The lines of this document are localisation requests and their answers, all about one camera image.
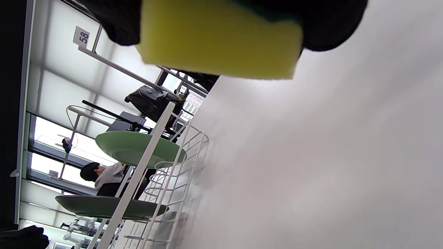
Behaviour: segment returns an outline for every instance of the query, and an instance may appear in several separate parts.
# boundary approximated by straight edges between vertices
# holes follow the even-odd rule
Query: white hoodie
[[[123,164],[116,163],[107,167],[95,181],[95,190],[99,191],[105,183],[119,183],[123,180]]]

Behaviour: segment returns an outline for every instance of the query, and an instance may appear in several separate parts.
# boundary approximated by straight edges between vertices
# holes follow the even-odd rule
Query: black hair
[[[96,162],[88,163],[80,170],[80,177],[85,181],[95,182],[98,178],[98,175],[97,172],[94,171],[94,169],[98,169],[99,166],[100,164]]]

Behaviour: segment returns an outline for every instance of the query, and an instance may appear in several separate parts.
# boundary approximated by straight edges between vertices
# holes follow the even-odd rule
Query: dark green plate
[[[59,195],[55,197],[55,200],[62,207],[76,215],[109,219],[114,214],[120,198],[93,195]],[[131,200],[122,219],[152,218],[156,207],[156,203]],[[157,215],[162,215],[168,210],[169,207],[161,205]]]

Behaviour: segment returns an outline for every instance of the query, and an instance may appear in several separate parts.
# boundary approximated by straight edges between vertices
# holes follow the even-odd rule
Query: yellow sponge
[[[241,78],[292,78],[303,41],[295,21],[268,22],[229,0],[143,0],[143,61]]]

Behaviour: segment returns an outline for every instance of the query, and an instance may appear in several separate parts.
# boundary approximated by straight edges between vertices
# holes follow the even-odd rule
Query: number sign
[[[83,48],[86,48],[86,46],[88,45],[88,40],[89,40],[89,32],[80,28],[79,26],[76,26],[73,42]]]

